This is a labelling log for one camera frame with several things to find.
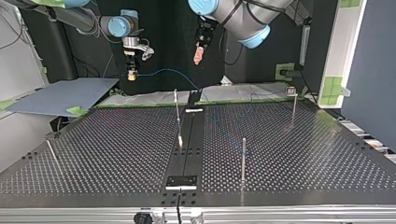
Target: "vertical rod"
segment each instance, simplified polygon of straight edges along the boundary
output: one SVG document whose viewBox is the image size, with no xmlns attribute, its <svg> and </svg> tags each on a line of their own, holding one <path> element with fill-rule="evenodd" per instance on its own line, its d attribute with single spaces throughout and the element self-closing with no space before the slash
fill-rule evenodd
<svg viewBox="0 0 396 224">
<path fill-rule="evenodd" d="M 295 116 L 295 114 L 296 114 L 297 98 L 298 98 L 298 94 L 296 94 L 296 95 L 294 96 L 293 119 L 294 119 L 294 116 Z"/>
<path fill-rule="evenodd" d="M 55 159 L 56 162 L 58 162 L 58 158 L 56 158 L 56 154 L 55 154 L 55 151 L 53 150 L 53 147 L 52 147 L 52 144 L 50 143 L 50 140 L 47 139 L 46 142 L 47 142 L 47 145 L 49 146 L 50 154 L 52 155 L 53 159 Z"/>
<path fill-rule="evenodd" d="M 242 184 L 245 185 L 245 170 L 246 170 L 246 155 L 247 155 L 247 139 L 242 139 Z"/>
<path fill-rule="evenodd" d="M 177 90 L 175 90 L 175 103 L 176 103 L 176 112 L 177 112 L 177 127 L 178 127 L 178 144 L 180 149 L 183 147 L 183 138 L 181 137 L 181 120 L 180 120 L 180 111 L 178 110 L 178 95 Z"/>
</svg>

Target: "blue cable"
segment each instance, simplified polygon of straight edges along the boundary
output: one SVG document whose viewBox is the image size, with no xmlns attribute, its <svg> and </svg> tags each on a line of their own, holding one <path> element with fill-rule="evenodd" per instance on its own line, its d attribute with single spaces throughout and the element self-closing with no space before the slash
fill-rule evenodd
<svg viewBox="0 0 396 224">
<path fill-rule="evenodd" d="M 197 85 L 195 85 L 195 83 L 193 83 L 192 81 L 191 81 L 191 79 L 189 78 L 189 76 L 187 76 L 187 75 L 185 75 L 184 73 L 182 73 L 182 72 L 180 72 L 180 71 L 177 71 L 176 69 L 172 69 L 172 68 L 163 68 L 163 69 L 160 69 L 160 70 L 158 70 L 157 72 L 155 72 L 155 73 L 151 73 L 151 74 L 147 74 L 147 75 L 138 75 L 139 77 L 154 77 L 154 76 L 157 76 L 158 74 L 160 74 L 161 72 L 165 72 L 165 71 L 168 71 L 168 72 L 173 72 L 173 73 L 178 73 L 179 75 L 181 75 L 181 76 L 183 76 L 184 78 L 186 78 L 186 80 L 188 80 L 189 82 L 190 82 L 190 84 L 196 89 L 196 90 L 200 90 L 201 88 L 199 88 Z"/>
</svg>

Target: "yellow part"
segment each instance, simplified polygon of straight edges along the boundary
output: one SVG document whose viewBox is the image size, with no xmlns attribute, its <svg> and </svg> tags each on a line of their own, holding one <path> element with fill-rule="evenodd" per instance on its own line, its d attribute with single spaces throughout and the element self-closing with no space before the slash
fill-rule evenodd
<svg viewBox="0 0 396 224">
<path fill-rule="evenodd" d="M 135 74 L 129 74 L 128 75 L 128 80 L 129 81 L 136 81 L 137 76 Z"/>
</svg>

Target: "white panel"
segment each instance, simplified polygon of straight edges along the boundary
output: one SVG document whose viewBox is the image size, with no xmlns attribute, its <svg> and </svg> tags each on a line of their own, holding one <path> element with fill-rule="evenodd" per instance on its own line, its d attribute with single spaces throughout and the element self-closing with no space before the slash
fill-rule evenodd
<svg viewBox="0 0 396 224">
<path fill-rule="evenodd" d="M 53 119 L 17 113 L 0 119 L 0 172 L 43 143 Z"/>
<path fill-rule="evenodd" d="M 1 1 L 1 6 L 10 8 L 15 12 L 15 7 Z M 19 32 L 20 24 L 16 16 L 11 16 L 6 10 L 0 8 L 0 13 Z M 18 36 L 0 18 L 0 48 L 12 43 Z M 41 74 L 41 63 L 35 57 L 31 45 L 19 40 L 14 45 L 0 49 L 0 101 L 15 98 L 28 91 L 43 87 L 47 80 Z"/>
<path fill-rule="evenodd" d="M 367 0 L 361 0 L 359 7 L 339 7 L 337 10 L 319 99 L 324 89 L 326 77 L 342 77 L 342 86 L 347 86 L 366 3 Z M 343 99 L 344 97 L 339 97 L 337 105 L 321 105 L 319 101 L 319 106 L 321 108 L 341 108 Z"/>
</svg>

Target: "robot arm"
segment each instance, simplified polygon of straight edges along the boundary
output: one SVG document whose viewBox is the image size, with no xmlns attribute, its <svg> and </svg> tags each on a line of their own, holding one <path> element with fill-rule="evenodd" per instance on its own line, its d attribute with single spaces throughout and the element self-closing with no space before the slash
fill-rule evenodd
<svg viewBox="0 0 396 224">
<path fill-rule="evenodd" d="M 41 0 L 6 0 L 10 4 L 22 9 L 35 10 L 49 16 L 51 21 L 61 21 L 78 29 L 83 35 L 100 34 L 122 38 L 124 53 L 127 58 L 128 79 L 136 80 L 139 69 L 139 57 L 148 60 L 154 50 L 149 43 L 140 43 L 139 18 L 134 10 L 122 10 L 116 17 L 96 17 L 93 12 L 84 9 L 90 0 L 64 0 L 64 3 L 51 4 Z"/>
<path fill-rule="evenodd" d="M 189 5 L 192 11 L 200 17 L 219 22 L 248 49 L 255 49 L 270 34 L 269 23 L 292 1 L 189 0 Z M 203 27 L 200 23 L 198 30 L 203 30 Z M 197 53 L 198 51 L 203 52 L 208 46 L 207 43 L 203 45 L 203 41 L 201 41 L 207 42 L 207 38 L 208 35 L 197 37 Z"/>
</svg>

